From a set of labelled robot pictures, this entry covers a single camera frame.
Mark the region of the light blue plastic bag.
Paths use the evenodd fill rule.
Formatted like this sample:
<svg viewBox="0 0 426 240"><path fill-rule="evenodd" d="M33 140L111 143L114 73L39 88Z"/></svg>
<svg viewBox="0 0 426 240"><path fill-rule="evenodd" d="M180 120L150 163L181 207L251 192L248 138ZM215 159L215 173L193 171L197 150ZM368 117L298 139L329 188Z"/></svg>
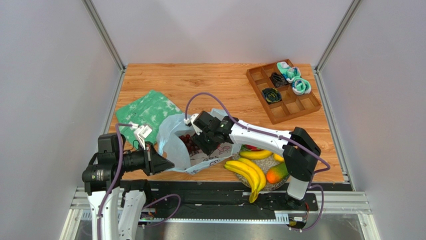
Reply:
<svg viewBox="0 0 426 240"><path fill-rule="evenodd" d="M156 137L158 153L174 164L171 171L194 175L223 160L234 157L241 149L240 144L228 142L219 145L213 153L205 154L191 141L196 133L185 125L184 113L168 116L159 126Z"/></svg>

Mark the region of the red fake dragon fruit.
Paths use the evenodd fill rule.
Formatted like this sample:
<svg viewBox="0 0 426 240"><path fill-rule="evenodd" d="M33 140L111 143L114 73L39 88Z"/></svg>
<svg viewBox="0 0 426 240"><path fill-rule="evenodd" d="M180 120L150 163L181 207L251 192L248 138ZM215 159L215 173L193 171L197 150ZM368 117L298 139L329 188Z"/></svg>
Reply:
<svg viewBox="0 0 426 240"><path fill-rule="evenodd" d="M262 149L252 145L243 144L241 146L240 151L241 152L257 152L257 151L262 151Z"/></svg>

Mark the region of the yellow fake banana bunch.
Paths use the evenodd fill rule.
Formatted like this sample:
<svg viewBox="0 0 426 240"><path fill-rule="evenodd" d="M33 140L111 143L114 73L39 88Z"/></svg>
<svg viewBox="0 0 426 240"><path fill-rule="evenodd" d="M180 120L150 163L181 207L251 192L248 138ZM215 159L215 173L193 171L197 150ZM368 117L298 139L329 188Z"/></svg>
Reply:
<svg viewBox="0 0 426 240"><path fill-rule="evenodd" d="M229 160L225 163L224 168L235 174L243 176L247 180L251 189L249 203L254 203L257 200L259 193L266 186L266 176L262 169L247 158Z"/></svg>

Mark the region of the yellow fake bell pepper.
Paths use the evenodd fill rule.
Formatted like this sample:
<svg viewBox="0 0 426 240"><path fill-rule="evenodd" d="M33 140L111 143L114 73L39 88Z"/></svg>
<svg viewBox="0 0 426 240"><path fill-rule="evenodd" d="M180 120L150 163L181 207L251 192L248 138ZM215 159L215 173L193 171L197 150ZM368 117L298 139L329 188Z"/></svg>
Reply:
<svg viewBox="0 0 426 240"><path fill-rule="evenodd" d="M277 162L280 162L280 163L285 161L284 158L281 155L276 154L276 153L273 154L273 159Z"/></svg>

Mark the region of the green fake mango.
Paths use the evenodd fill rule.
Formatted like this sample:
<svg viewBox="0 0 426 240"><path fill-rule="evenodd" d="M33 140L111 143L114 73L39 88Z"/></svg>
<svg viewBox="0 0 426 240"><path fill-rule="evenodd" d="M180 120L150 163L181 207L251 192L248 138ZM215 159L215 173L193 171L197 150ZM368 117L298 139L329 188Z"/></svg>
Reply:
<svg viewBox="0 0 426 240"><path fill-rule="evenodd" d="M287 166L284 162L271 167L266 173L266 180L270 184L277 184L289 176Z"/></svg>

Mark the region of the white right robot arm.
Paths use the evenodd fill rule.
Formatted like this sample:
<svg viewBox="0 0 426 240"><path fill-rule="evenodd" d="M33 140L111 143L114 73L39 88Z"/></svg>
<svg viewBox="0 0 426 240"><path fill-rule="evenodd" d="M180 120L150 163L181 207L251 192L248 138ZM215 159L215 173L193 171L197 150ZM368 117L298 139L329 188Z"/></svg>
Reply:
<svg viewBox="0 0 426 240"><path fill-rule="evenodd" d="M228 115L219 119L206 111L185 116L183 121L195 130L191 139L205 154L211 154L222 143L230 143L250 145L281 155L292 178L286 197L293 201L304 200L321 150L303 128L273 130Z"/></svg>

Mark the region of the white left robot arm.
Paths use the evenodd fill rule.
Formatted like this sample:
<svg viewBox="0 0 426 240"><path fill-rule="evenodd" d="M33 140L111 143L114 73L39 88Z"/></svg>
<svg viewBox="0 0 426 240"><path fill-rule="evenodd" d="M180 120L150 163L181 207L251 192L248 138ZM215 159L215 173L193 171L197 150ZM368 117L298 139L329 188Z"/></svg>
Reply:
<svg viewBox="0 0 426 240"><path fill-rule="evenodd" d="M125 137L109 133L98 137L98 151L82 173L91 212L92 239L133 240L141 213L152 197L147 180L123 180L124 173L142 170L152 176L174 168L151 142L124 152Z"/></svg>

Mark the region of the dark fake grapes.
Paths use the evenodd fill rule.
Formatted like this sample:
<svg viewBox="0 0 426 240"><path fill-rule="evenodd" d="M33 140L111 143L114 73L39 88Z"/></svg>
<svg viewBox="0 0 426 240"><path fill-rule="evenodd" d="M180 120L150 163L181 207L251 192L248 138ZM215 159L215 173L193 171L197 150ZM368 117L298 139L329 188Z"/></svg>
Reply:
<svg viewBox="0 0 426 240"><path fill-rule="evenodd" d="M179 139L184 143L189 156L196 155L200 152L200 148L192 141L189 134L181 135Z"/></svg>

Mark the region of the green white cloth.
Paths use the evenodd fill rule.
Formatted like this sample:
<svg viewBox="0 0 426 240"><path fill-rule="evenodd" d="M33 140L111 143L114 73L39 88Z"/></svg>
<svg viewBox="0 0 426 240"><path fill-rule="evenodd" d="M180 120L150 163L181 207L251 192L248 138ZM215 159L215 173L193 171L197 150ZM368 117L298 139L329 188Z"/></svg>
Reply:
<svg viewBox="0 0 426 240"><path fill-rule="evenodd" d="M161 123L167 117L181 113L181 109L163 93L150 90L145 96L119 108L115 116L122 124L149 125L152 132L145 140L155 144Z"/></svg>

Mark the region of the dark blue yellow rolled sock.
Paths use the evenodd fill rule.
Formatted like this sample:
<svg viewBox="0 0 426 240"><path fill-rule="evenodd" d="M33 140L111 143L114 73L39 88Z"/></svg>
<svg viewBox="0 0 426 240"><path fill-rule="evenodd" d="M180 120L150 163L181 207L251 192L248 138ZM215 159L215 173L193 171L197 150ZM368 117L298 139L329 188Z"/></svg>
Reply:
<svg viewBox="0 0 426 240"><path fill-rule="evenodd" d="M282 101L282 95L276 88L264 88L261 94L268 105Z"/></svg>

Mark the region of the wooden compartment tray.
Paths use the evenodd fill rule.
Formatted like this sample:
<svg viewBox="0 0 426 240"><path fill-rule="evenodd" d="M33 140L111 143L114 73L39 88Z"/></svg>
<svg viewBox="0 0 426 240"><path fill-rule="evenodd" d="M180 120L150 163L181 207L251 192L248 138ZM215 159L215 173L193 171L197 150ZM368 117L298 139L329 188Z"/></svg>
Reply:
<svg viewBox="0 0 426 240"><path fill-rule="evenodd" d="M297 96L292 90L291 83L286 86L275 88L270 80L272 73L281 74L276 66L276 62L256 66L246 71L248 82L252 86L260 104L273 125L320 110L322 104L313 92ZM262 90L265 88L277 89L282 96L282 101L267 104L262 96Z"/></svg>

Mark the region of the black patterned rolled sock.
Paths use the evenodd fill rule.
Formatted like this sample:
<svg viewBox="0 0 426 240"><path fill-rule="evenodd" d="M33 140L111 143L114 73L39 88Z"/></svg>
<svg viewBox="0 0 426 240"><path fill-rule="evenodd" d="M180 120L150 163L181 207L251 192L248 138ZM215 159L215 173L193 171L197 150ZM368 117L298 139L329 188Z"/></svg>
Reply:
<svg viewBox="0 0 426 240"><path fill-rule="evenodd" d="M273 72L270 75L269 79L271 80L275 88L280 88L289 84L286 78L280 73Z"/></svg>

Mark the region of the green white sock far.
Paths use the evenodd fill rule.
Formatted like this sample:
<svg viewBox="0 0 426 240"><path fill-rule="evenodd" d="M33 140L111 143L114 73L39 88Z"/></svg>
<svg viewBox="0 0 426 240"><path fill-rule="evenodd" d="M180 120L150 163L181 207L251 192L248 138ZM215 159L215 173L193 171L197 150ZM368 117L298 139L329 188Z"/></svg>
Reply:
<svg viewBox="0 0 426 240"><path fill-rule="evenodd" d="M301 77L299 68L290 66L286 61L277 62L276 66L288 83L292 83L294 80Z"/></svg>

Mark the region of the green white sock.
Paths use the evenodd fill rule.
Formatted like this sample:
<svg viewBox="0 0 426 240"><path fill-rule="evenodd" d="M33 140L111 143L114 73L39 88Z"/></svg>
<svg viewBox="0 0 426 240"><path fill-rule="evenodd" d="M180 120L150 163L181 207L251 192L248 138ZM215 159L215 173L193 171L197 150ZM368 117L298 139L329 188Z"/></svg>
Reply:
<svg viewBox="0 0 426 240"><path fill-rule="evenodd" d="M294 80L301 77L299 68L290 66L286 61L277 62L276 66L288 83L292 83Z"/></svg>
<svg viewBox="0 0 426 240"><path fill-rule="evenodd" d="M312 86L309 81L298 77L295 78L291 83L291 89L297 96L301 96L310 94L312 91Z"/></svg>

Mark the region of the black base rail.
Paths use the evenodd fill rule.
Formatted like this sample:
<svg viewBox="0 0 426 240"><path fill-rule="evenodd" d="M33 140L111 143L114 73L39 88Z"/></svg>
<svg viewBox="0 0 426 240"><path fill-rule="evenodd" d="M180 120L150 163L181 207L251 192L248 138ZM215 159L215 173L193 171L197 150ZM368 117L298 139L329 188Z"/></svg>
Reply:
<svg viewBox="0 0 426 240"><path fill-rule="evenodd" d="M185 182L123 180L126 191L145 190L147 214L153 211L155 219L183 220L275 220L276 214L295 211L301 215L320 209L313 193L305 195L300 203L286 196L287 184L277 191L261 193L255 202L249 202L249 189L239 182Z"/></svg>

